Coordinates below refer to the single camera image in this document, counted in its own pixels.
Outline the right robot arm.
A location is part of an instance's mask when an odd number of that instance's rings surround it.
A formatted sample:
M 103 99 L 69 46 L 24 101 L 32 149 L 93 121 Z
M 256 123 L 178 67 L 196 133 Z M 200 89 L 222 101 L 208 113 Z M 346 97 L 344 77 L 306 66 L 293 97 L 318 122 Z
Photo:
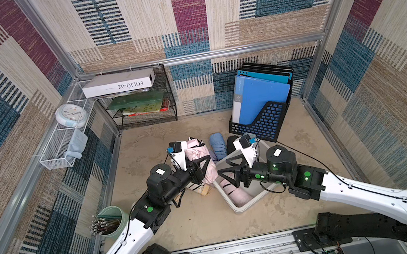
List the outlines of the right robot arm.
M 361 215 L 318 214 L 313 236 L 319 248 L 354 237 L 407 243 L 407 189 L 379 187 L 298 164 L 295 154 L 279 145 L 267 150 L 266 158 L 253 164 L 244 155 L 230 158 L 218 175 L 237 188 L 253 181 L 275 183 L 304 200 L 338 202 L 367 210 Z

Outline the pink umbrella with black strap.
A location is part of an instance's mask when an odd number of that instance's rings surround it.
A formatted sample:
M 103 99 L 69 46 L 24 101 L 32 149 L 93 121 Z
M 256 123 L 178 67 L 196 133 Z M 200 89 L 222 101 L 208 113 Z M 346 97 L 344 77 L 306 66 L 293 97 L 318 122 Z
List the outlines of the pink umbrella with black strap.
M 242 207 L 250 202 L 253 197 L 248 194 L 243 188 L 237 188 L 232 185 L 228 180 L 221 180 L 219 183 L 224 193 L 237 207 Z

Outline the cream striped umbrella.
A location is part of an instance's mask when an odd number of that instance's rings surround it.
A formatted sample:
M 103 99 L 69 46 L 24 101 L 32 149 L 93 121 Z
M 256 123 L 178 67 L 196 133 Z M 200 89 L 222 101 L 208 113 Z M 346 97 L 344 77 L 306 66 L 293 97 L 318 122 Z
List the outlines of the cream striped umbrella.
M 186 188 L 202 196 L 207 196 L 211 190 L 210 186 L 205 183 L 201 184 L 189 183 Z

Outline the white plastic storage box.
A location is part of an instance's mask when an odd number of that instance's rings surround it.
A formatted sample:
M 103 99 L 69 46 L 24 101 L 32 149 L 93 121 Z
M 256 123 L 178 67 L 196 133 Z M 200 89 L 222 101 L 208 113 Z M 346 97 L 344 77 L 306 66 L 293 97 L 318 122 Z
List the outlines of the white plastic storage box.
M 259 143 L 259 162 L 266 162 L 266 152 L 274 145 L 275 144 L 267 143 L 266 141 L 261 141 Z M 226 163 L 226 159 L 234 158 L 239 154 L 239 151 L 234 151 L 225 158 L 219 160 L 216 163 L 217 170 L 230 167 L 230 165 Z M 258 181 L 252 181 L 250 186 L 247 188 L 245 188 L 243 184 L 240 184 L 240 187 L 237 188 L 230 184 L 227 180 L 225 181 L 221 176 L 217 176 L 216 180 L 213 182 L 213 186 L 220 193 L 231 210 L 233 210 L 235 213 L 241 214 L 260 201 L 260 199 L 265 197 L 269 193 L 269 190 L 277 192 L 284 190 L 283 186 L 277 183 L 264 183 L 264 188 L 261 188 L 259 183 L 260 182 Z

